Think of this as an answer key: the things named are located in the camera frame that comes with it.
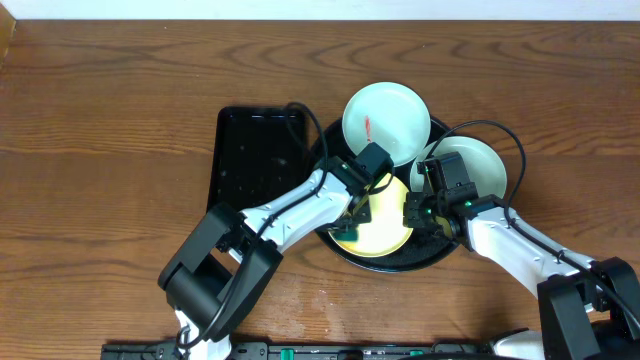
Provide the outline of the black round tray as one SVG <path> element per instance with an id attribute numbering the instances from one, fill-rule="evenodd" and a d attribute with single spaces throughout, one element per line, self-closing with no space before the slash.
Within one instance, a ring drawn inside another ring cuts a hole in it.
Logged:
<path id="1" fill-rule="evenodd" d="M 329 156 L 338 156 L 341 159 L 355 157 L 346 144 L 341 122 L 342 119 L 339 118 L 324 131 Z M 449 130 L 449 127 L 446 124 L 435 116 L 431 116 L 431 133 L 426 144 L 436 141 L 447 130 Z M 316 140 L 311 147 L 311 152 L 316 159 L 321 157 L 322 150 L 321 140 Z M 410 170 L 410 163 L 397 167 L 395 179 L 409 186 Z M 316 231 L 316 234 L 329 249 L 346 261 L 367 270 L 385 273 L 408 272 L 429 267 L 450 255 L 459 245 L 426 229 L 409 230 L 413 230 L 413 232 L 398 250 L 389 255 L 373 258 L 354 255 L 342 249 L 328 232 Z"/>

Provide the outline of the yellow plate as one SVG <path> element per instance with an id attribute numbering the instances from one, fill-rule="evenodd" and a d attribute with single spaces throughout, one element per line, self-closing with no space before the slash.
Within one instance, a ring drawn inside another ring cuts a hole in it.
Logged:
<path id="1" fill-rule="evenodd" d="M 397 177 L 381 193 L 369 198 L 372 221 L 358 226 L 357 242 L 336 242 L 348 253 L 365 258 L 382 257 L 398 250 L 413 230 L 403 225 L 407 186 Z"/>

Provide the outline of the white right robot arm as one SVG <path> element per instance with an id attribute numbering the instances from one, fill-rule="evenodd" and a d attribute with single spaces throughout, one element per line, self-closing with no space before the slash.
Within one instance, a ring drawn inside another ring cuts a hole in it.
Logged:
<path id="1" fill-rule="evenodd" d="M 491 342 L 496 359 L 636 359 L 639 279 L 618 257 L 595 260 L 524 222 L 473 184 L 409 192 L 409 228 L 442 227 L 453 241 L 498 264 L 537 300 L 540 331 L 520 330 Z"/>

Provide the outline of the black rectangular tray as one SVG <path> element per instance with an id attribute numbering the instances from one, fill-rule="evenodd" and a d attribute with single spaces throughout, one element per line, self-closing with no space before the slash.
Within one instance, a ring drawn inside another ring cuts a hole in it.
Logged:
<path id="1" fill-rule="evenodd" d="M 298 110 L 227 106 L 217 116 L 207 207 L 240 211 L 304 181 L 307 123 Z"/>

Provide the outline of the light blue plate with stain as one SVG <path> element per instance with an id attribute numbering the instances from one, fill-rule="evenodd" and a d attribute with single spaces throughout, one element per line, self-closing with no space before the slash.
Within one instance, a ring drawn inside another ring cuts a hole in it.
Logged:
<path id="1" fill-rule="evenodd" d="M 399 167 L 413 161 L 425 147 L 431 117 L 424 101 L 409 87 L 378 82 L 351 97 L 343 112 L 342 132 L 354 154 L 376 143 Z"/>

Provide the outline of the pale green plate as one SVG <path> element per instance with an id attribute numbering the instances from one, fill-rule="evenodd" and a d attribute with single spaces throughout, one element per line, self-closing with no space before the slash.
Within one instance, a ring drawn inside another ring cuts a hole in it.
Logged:
<path id="1" fill-rule="evenodd" d="M 496 195 L 502 198 L 507 188 L 507 173 L 499 155 L 484 142 L 465 136 L 445 138 L 434 151 L 438 156 L 458 152 L 469 178 L 476 185 L 480 197 Z"/>

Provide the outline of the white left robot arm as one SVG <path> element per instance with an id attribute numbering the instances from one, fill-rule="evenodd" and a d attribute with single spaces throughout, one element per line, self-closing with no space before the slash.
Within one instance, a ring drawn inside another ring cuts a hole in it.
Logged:
<path id="1" fill-rule="evenodd" d="M 257 207 L 212 207 L 158 278 L 181 324 L 178 351 L 198 359 L 229 355 L 230 334 L 258 302 L 285 251 L 354 212 L 379 179 L 342 164 L 313 171 L 298 187 Z"/>

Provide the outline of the green yellow sponge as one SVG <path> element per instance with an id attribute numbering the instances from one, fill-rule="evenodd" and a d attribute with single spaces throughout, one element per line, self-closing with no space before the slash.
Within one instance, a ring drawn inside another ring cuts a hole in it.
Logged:
<path id="1" fill-rule="evenodd" d="M 357 228 L 335 228 L 333 230 L 330 230 L 329 234 L 336 242 L 357 242 L 359 239 Z"/>

